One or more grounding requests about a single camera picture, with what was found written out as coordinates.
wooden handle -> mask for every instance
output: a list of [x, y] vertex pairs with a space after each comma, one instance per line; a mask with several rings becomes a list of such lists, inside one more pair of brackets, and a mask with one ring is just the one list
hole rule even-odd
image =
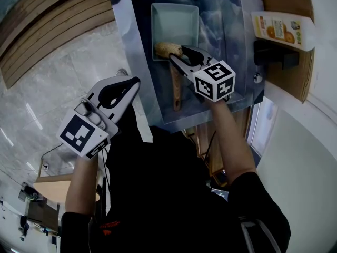
[[170, 73], [173, 84], [173, 110], [179, 111], [181, 107], [181, 75], [171, 63]]

black sleeve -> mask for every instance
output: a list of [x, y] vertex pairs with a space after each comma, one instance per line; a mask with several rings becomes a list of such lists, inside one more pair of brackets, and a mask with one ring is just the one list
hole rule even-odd
[[234, 180], [228, 201], [238, 217], [262, 221], [275, 238], [281, 252], [286, 252], [291, 235], [289, 223], [255, 172], [244, 173]]
[[89, 253], [88, 225], [91, 216], [66, 212], [62, 216], [60, 253]]

marble floor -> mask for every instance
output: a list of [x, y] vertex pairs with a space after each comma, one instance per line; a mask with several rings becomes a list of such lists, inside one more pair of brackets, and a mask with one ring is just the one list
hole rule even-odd
[[[56, 49], [9, 90], [1, 77], [0, 171], [19, 184], [32, 184], [41, 156], [60, 144], [55, 135], [67, 109], [77, 106], [97, 81], [114, 76], [120, 68], [130, 72], [116, 22], [111, 22]], [[133, 106], [143, 141], [151, 142], [138, 97]], [[61, 146], [44, 157], [49, 169], [42, 175], [71, 173], [75, 158]]]

tiled floor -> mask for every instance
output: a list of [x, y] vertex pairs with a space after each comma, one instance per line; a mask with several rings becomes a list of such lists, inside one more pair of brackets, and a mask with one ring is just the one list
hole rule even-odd
[[[111, 22], [55, 50], [9, 90], [1, 78], [0, 171], [17, 183], [32, 184], [42, 154], [60, 144], [55, 135], [67, 109], [77, 106], [97, 81], [122, 67], [129, 70], [116, 23]], [[133, 105], [142, 138], [151, 142], [138, 97]], [[63, 145], [45, 156], [49, 169], [42, 174], [71, 173], [75, 159]]]

